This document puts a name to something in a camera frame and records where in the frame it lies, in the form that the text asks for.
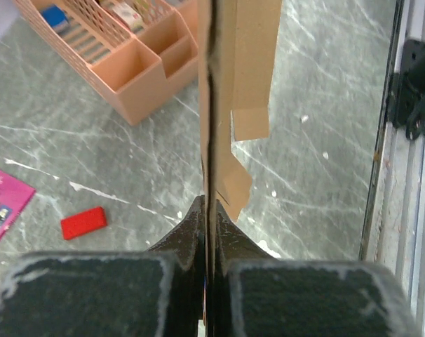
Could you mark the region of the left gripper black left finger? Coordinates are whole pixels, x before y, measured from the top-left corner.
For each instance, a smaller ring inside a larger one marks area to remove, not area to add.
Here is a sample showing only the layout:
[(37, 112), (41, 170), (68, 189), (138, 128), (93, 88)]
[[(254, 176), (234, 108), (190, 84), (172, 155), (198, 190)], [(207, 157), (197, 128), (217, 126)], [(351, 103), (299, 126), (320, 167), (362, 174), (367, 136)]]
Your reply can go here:
[(146, 251), (39, 251), (0, 287), (0, 336), (195, 336), (205, 199)]

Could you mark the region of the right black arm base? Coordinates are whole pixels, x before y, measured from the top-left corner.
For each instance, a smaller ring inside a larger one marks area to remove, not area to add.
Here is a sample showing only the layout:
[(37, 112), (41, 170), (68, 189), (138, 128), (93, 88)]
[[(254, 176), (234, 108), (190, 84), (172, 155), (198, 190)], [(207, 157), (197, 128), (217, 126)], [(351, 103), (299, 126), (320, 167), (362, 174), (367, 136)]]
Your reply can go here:
[(388, 120), (405, 128), (405, 137), (425, 136), (425, 41), (407, 39), (399, 73), (390, 81)]

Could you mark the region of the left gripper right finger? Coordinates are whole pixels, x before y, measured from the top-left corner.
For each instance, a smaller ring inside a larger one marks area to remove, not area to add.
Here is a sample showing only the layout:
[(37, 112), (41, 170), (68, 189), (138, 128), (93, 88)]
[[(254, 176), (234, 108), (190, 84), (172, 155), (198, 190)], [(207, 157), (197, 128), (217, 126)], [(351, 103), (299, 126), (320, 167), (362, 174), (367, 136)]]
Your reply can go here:
[(418, 336), (393, 273), (377, 263), (281, 260), (217, 207), (216, 336)]

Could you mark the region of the cardboard box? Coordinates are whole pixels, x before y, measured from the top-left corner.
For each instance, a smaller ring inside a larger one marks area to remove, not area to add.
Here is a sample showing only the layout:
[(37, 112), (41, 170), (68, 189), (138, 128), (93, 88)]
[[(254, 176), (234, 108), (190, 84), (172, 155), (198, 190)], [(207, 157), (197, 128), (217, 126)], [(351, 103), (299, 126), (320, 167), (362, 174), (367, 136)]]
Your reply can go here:
[(280, 1), (198, 3), (198, 89), (205, 189), (208, 336), (225, 314), (220, 218), (237, 220), (252, 178), (231, 151), (233, 141), (269, 135), (269, 97), (281, 17)]

